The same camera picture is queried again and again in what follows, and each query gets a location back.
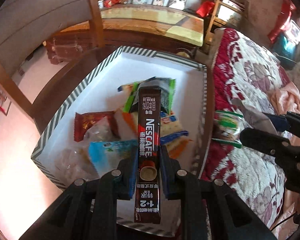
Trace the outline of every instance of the blue snack package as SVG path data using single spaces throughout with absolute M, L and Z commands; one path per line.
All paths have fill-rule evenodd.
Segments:
M 100 178 L 118 167 L 121 160 L 131 155 L 133 147 L 137 147 L 137 140 L 115 142 L 91 142 L 89 157 Z
M 160 137 L 160 144 L 165 145 L 167 143 L 172 142 L 175 139 L 178 139 L 181 136 L 189 136 L 189 132 L 186 130 L 180 131 L 180 132 L 175 132 L 169 135 L 166 135 L 164 137 Z

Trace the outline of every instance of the wooden chair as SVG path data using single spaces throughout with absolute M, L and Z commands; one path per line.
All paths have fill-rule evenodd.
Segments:
M 0 88 L 29 118 L 33 105 L 10 76 L 53 33 L 88 20 L 93 45 L 104 47 L 98 0 L 5 0 L 0 7 Z
M 237 8 L 234 8 L 226 3 L 223 3 L 221 0 L 216 0 L 215 1 L 215 6 L 213 8 L 213 12 L 212 12 L 212 15 L 211 15 L 211 20 L 209 22 L 209 26 L 208 26 L 208 29 L 207 29 L 207 32 L 205 34 L 205 38 L 204 38 L 204 42 L 203 42 L 203 50 L 205 52 L 208 52 L 208 48 L 209 48 L 209 45 L 211 44 L 212 40 L 213 40 L 213 36 L 214 36 L 214 33 L 211 32 L 211 29 L 212 29 L 212 26 L 213 25 L 216 25 L 220 28 L 223 28 L 223 27 L 226 27 L 228 25 L 228 23 L 222 19 L 220 19 L 219 17 L 217 17 L 217 13 L 219 11 L 219 7 L 220 5 L 223 5 L 239 14 L 242 14 L 243 12 L 238 10 Z

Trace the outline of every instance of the brown wooden cabinet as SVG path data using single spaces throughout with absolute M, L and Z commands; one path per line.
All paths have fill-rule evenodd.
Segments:
M 203 20 L 183 11 L 160 6 L 114 8 L 102 11 L 106 45 L 177 53 L 203 44 Z M 55 33 L 44 44 L 53 64 L 78 58 L 93 47 L 89 22 Z

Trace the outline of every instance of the red bag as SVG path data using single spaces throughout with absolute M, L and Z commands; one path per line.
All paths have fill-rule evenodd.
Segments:
M 214 2 L 205 1 L 199 7 L 196 13 L 199 14 L 201 17 L 206 17 L 212 13 L 213 8 L 214 8 Z
M 271 41 L 271 44 L 275 42 L 280 32 L 289 29 L 291 13 L 295 9 L 296 7 L 291 2 L 291 0 L 283 0 L 281 13 L 277 18 L 277 22 L 275 23 L 273 30 L 268 34 L 268 38 Z

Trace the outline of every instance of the tiled floor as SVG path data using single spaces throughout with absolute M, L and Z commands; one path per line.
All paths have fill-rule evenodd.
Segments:
M 42 47 L 22 66 L 22 79 L 13 78 L 33 102 L 64 65 L 50 64 Z M 0 230 L 8 240 L 19 239 L 60 194 L 30 159 L 39 137 L 34 123 L 13 104 L 7 116 L 0 115 Z

